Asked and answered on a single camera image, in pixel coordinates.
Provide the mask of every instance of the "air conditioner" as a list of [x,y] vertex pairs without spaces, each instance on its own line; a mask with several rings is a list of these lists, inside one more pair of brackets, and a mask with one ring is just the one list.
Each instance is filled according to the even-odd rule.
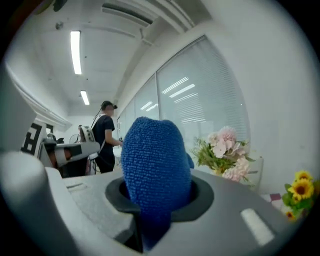
[[126,20],[129,20],[135,24],[138,24],[139,26],[143,28],[147,28],[149,25],[153,23],[153,21],[149,18],[146,18],[142,16],[139,13],[136,13],[135,11],[132,11],[128,8],[124,8],[121,6],[117,6],[110,3],[104,3],[101,7],[101,10],[103,13],[116,15],[118,17],[122,17]]

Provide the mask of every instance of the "blue knitted cover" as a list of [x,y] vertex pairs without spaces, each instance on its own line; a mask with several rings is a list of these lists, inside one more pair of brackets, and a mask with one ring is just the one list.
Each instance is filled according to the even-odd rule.
[[192,161],[191,156],[190,156],[188,153],[186,154],[186,156],[187,156],[187,158],[188,158],[188,163],[189,163],[190,168],[191,168],[191,169],[194,169],[194,168],[195,168],[195,164],[194,164],[194,162]]
[[130,200],[140,206],[148,250],[170,227],[171,212],[189,203],[191,172],[182,135],[171,121],[139,117],[124,138],[121,163]]

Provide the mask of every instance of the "black t-shirt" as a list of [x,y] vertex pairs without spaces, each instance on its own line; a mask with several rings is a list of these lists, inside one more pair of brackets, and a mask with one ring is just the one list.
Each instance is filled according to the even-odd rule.
[[[106,139],[105,130],[115,130],[114,121],[110,116],[107,115],[101,116],[92,129],[95,141],[100,144],[100,147]],[[113,155],[113,146],[107,142],[104,143],[103,149],[101,150],[100,154]]]

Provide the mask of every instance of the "yellow flower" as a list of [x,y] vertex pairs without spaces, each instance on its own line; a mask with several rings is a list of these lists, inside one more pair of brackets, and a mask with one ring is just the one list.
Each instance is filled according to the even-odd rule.
[[293,182],[292,187],[290,187],[288,191],[293,194],[292,197],[295,198],[295,201],[300,201],[314,194],[314,186],[310,180],[303,178]]
[[294,216],[294,214],[292,213],[292,211],[287,211],[285,213],[285,215],[288,217],[289,221],[295,221],[296,217]]
[[313,177],[310,175],[310,173],[307,170],[300,170],[295,173],[295,179],[297,181],[301,179],[312,180]]
[[295,204],[299,203],[301,200],[301,198],[299,198],[298,196],[293,196],[292,199]]

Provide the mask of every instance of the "white chair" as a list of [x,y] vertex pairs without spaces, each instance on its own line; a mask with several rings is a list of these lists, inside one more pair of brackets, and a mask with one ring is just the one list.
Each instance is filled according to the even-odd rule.
[[250,162],[250,171],[246,176],[249,179],[249,183],[244,180],[242,180],[241,183],[245,186],[252,185],[250,189],[257,192],[260,185],[263,166],[264,159],[262,156],[257,157],[254,162]]

